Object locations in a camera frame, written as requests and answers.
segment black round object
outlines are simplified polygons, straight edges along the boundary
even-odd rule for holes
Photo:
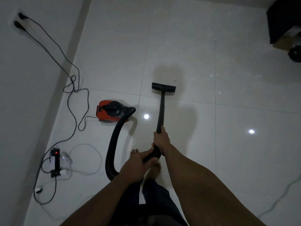
[[[301,45],[297,45],[291,48],[288,52],[288,56],[294,62],[301,63]]]

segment white wall socket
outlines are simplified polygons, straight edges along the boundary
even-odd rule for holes
[[[11,13],[11,15],[8,18],[7,23],[20,35],[24,35],[25,32],[21,29],[18,29],[15,25],[14,25],[14,21],[18,21],[26,30],[28,30],[28,22],[26,20],[21,20],[20,17],[18,16],[18,13],[22,13],[24,15],[26,15],[24,13],[24,11],[22,11],[20,8],[16,7],[14,8],[13,12]]]

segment dark blue pants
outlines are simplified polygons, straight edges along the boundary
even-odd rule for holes
[[[142,194],[145,205],[139,205],[139,192],[142,180],[130,185],[116,207],[111,220],[111,225],[118,225],[117,220],[124,219],[122,223],[128,223],[143,216],[167,214],[182,225],[187,225],[179,209],[171,200],[169,192],[158,185],[154,179],[145,181]]]

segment red vacuum cleaner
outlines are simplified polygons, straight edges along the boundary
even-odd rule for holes
[[[161,126],[164,124],[165,93],[175,92],[175,86],[152,83],[152,89],[161,91],[160,111],[156,130],[157,133],[161,133]],[[96,116],[99,118],[99,120],[117,122],[115,129],[112,133],[105,163],[106,174],[108,176],[108,179],[111,181],[115,176],[119,174],[119,172],[117,172],[114,167],[114,157],[119,133],[123,124],[129,121],[129,117],[133,115],[135,111],[136,108],[134,107],[127,107],[121,104],[120,102],[110,100],[101,101],[97,106]],[[153,150],[153,152],[143,159],[144,163],[147,163],[154,157],[160,158],[160,149],[156,145],[154,146],[154,148],[155,149]]]

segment hand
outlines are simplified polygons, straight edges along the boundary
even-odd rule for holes
[[[128,185],[143,179],[146,171],[158,161],[158,158],[152,158],[146,164],[143,163],[144,157],[149,155],[153,150],[153,147],[141,153],[139,153],[138,149],[133,150],[129,160],[123,165],[118,176],[125,180]]]
[[[161,154],[165,156],[166,149],[170,147],[170,139],[164,126],[161,126],[160,134],[153,132],[153,142],[157,147],[159,147]]]

